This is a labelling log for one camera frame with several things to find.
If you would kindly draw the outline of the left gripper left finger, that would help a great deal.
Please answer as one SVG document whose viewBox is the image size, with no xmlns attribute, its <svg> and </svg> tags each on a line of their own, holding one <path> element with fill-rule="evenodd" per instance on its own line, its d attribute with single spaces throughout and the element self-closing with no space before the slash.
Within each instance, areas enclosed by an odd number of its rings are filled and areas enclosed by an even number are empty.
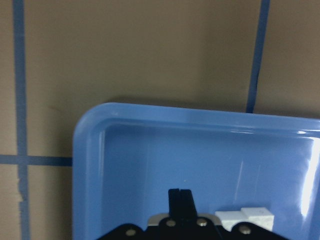
<svg viewBox="0 0 320 240">
<path fill-rule="evenodd" d="M 179 240 L 181 238 L 181 190 L 168 191 L 169 213 L 143 230 L 132 223 L 122 224 L 99 237 L 100 240 Z"/>
</svg>

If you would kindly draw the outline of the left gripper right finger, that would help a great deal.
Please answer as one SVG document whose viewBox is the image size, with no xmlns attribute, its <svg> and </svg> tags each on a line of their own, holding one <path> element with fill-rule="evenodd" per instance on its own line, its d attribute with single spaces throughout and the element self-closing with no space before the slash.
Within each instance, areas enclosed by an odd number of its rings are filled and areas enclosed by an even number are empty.
<svg viewBox="0 0 320 240">
<path fill-rule="evenodd" d="M 230 231 L 197 213 L 192 192 L 180 190 L 180 220 L 184 240 L 284 240 L 285 237 L 250 222 L 240 222 Z"/>
</svg>

